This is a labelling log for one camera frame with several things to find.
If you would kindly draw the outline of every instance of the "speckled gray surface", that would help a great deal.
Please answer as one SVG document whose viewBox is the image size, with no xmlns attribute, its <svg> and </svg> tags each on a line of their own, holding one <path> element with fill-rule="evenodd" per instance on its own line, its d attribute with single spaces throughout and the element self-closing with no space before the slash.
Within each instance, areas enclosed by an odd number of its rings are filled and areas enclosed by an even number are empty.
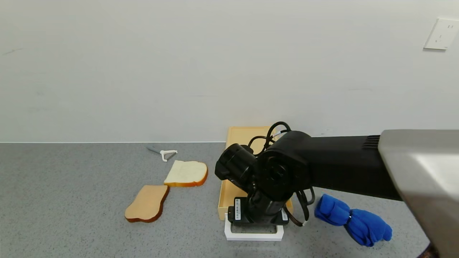
<svg viewBox="0 0 459 258">
<path fill-rule="evenodd" d="M 408 258 L 428 244 L 404 203 L 323 189 L 319 197 L 327 192 L 380 215 L 394 229 L 392 241 L 362 247 L 316 218 L 287 225 L 282 242 L 226 241 L 213 174 L 224 144 L 156 145 L 179 153 L 163 163 L 145 144 L 0 144 L 0 257 Z M 205 184 L 172 188 L 153 223 L 127 222 L 137 192 L 162 184 L 174 159 L 205 162 Z"/>
</svg>

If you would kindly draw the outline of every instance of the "white wall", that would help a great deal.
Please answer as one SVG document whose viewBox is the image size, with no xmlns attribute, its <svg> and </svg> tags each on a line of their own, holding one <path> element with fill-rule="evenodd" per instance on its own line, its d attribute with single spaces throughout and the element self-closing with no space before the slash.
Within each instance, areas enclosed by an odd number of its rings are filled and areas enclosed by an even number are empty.
<svg viewBox="0 0 459 258">
<path fill-rule="evenodd" d="M 459 38 L 422 49 L 438 17 L 459 1 L 0 0 L 0 141 L 457 129 Z"/>
</svg>

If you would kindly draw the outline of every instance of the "blue cloth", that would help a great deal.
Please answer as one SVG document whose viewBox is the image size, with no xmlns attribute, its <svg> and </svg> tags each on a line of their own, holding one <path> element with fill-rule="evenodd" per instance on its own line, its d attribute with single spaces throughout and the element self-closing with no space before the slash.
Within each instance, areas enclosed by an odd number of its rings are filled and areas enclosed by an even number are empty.
<svg viewBox="0 0 459 258">
<path fill-rule="evenodd" d="M 381 217 L 364 210 L 351 210 L 347 204 L 327 194 L 319 200 L 314 215 L 332 225 L 344 225 L 362 246 L 372 247 L 378 241 L 392 238 L 392 228 Z"/>
</svg>

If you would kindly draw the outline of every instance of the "wall outlet cover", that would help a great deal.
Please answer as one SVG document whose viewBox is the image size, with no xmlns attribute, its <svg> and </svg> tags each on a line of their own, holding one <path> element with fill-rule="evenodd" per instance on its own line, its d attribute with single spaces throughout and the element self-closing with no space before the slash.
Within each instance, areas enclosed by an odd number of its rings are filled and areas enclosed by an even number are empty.
<svg viewBox="0 0 459 258">
<path fill-rule="evenodd" d="M 459 21 L 437 19 L 424 48 L 447 50 L 459 30 Z"/>
</svg>

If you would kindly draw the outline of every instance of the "toast slice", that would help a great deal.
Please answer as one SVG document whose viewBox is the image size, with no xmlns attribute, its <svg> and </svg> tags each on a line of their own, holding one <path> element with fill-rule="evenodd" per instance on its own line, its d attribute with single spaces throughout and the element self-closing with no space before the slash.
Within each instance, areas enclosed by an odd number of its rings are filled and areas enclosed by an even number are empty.
<svg viewBox="0 0 459 258">
<path fill-rule="evenodd" d="M 200 186 L 206 181 L 207 174 L 207 166 L 202 162 L 175 160 L 164 184 L 170 187 Z"/>
<path fill-rule="evenodd" d="M 153 222 L 162 214 L 164 200 L 169 193 L 167 185 L 144 185 L 124 212 L 129 222 Z"/>
</svg>

